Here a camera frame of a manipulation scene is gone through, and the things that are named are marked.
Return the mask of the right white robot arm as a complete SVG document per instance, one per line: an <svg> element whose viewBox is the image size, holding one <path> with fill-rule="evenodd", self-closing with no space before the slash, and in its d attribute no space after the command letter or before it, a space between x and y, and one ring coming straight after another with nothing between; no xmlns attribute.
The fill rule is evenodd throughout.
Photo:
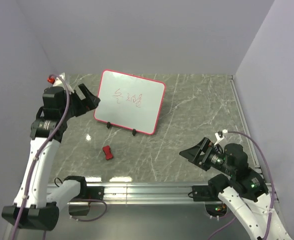
<svg viewBox="0 0 294 240"><path fill-rule="evenodd" d="M221 146L204 137L179 155L204 171L214 168L220 172L208 180L207 193L230 209L250 239L291 239L274 208L275 192L269 190L263 177L249 166L242 145Z"/></svg>

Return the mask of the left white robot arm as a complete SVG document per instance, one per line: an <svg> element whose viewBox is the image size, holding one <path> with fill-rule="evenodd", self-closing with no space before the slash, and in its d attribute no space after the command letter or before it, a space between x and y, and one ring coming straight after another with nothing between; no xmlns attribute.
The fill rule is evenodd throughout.
<svg viewBox="0 0 294 240"><path fill-rule="evenodd" d="M82 83L69 96L61 86L51 86L42 95L39 108L31 125L30 154L23 181L12 205L4 206L1 216L19 229L52 231L60 211L70 202L83 201L88 196L85 177L67 176L52 193L47 187L55 155L67 130L70 118L84 115L98 107L100 99Z"/></svg>

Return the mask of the pink framed whiteboard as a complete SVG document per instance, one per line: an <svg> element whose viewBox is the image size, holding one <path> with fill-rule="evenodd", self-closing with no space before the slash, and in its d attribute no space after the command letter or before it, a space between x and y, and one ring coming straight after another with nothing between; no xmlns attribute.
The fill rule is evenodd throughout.
<svg viewBox="0 0 294 240"><path fill-rule="evenodd" d="M166 84L149 78L106 69L98 89L100 103L94 118L138 133L156 131Z"/></svg>

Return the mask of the red whiteboard eraser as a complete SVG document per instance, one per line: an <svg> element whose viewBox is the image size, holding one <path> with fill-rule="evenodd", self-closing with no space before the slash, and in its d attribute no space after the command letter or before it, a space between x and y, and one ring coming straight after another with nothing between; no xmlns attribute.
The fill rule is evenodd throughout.
<svg viewBox="0 0 294 240"><path fill-rule="evenodd" d="M102 148L102 151L104 152L105 154L105 159L108 161L108 160L111 160L114 158L113 154L112 154L112 151L111 151L111 147L109 145L106 145Z"/></svg>

